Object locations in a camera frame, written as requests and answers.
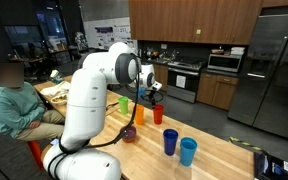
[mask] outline stove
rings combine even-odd
[[[198,72],[202,67],[205,67],[207,63],[207,60],[191,57],[179,57],[177,59],[178,60],[169,62],[168,66]]]
[[[200,70],[207,60],[178,57],[168,63],[167,94],[187,102],[195,103],[200,80]]]

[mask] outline kitchen cabinet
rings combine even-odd
[[[167,91],[168,67],[165,65],[153,64],[155,80],[162,84],[161,90]]]
[[[263,0],[263,8],[278,6],[288,6],[288,0]]]
[[[211,43],[248,45],[262,0],[218,0]]]
[[[202,73],[196,100],[229,110],[237,84],[237,78]]]
[[[216,79],[217,75],[206,73],[201,74],[196,96],[197,101],[212,105],[216,88]]]
[[[248,45],[262,0],[129,0],[137,40]]]

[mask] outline red chair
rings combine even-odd
[[[35,162],[40,170],[43,170],[43,162],[41,161],[42,151],[37,141],[28,141],[28,146],[31,149],[31,152],[34,156]]]

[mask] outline refrigerator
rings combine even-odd
[[[258,17],[228,117],[288,138],[288,14]]]

